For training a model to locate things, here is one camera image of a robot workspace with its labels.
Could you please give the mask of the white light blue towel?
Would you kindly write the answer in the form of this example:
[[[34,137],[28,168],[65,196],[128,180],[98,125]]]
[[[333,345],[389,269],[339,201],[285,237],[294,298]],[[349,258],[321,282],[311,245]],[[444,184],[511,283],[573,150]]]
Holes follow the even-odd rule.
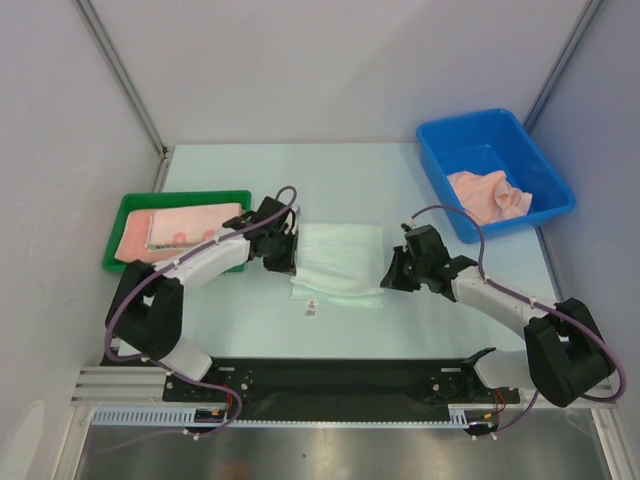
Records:
[[[304,223],[299,229],[293,300],[341,307],[383,306],[383,229],[369,224]]]

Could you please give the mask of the pale pink towel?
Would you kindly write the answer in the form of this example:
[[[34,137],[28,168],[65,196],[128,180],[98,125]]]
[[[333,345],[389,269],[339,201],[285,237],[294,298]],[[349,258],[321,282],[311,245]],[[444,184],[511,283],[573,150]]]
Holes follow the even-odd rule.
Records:
[[[533,195],[511,185],[503,170],[486,175],[461,171],[447,176],[459,203],[480,225],[526,216]]]

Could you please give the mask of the pink cartoon face towel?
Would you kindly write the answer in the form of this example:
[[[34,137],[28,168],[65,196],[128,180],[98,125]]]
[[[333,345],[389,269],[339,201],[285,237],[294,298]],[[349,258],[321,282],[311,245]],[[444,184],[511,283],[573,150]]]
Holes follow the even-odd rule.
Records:
[[[239,203],[156,210],[151,216],[146,246],[150,250],[192,247],[209,239],[225,221],[242,213]]]

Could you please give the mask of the pink terry towel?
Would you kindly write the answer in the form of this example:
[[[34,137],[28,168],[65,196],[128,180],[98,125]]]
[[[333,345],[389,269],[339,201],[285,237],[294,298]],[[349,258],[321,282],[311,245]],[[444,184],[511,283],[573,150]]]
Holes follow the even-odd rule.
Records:
[[[132,211],[126,219],[123,234],[114,258],[123,263],[135,260],[151,262],[151,252],[147,248],[147,239],[154,210]]]

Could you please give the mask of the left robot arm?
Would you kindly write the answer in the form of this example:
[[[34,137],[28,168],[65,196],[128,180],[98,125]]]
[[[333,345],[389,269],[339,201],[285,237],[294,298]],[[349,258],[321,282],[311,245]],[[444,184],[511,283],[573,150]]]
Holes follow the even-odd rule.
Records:
[[[185,377],[199,400],[214,397],[220,376],[195,341],[190,318],[206,288],[255,259],[274,273],[296,271],[298,212],[293,199],[267,196],[257,210],[225,221],[210,237],[156,264],[136,260],[122,274],[105,320],[105,354],[114,362],[147,360]]]

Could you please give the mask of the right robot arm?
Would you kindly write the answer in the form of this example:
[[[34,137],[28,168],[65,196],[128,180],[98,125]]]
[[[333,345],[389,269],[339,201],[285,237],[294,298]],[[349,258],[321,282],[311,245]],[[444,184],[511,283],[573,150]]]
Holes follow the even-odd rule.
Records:
[[[616,372],[584,303],[570,298],[548,306],[497,286],[478,262],[463,255],[450,256],[433,226],[403,224],[401,228],[405,243],[393,248],[381,288],[414,292],[426,287],[491,317],[524,340],[522,352],[491,348],[478,357],[474,368],[460,377],[466,398],[484,401],[511,376],[551,404],[566,407]]]

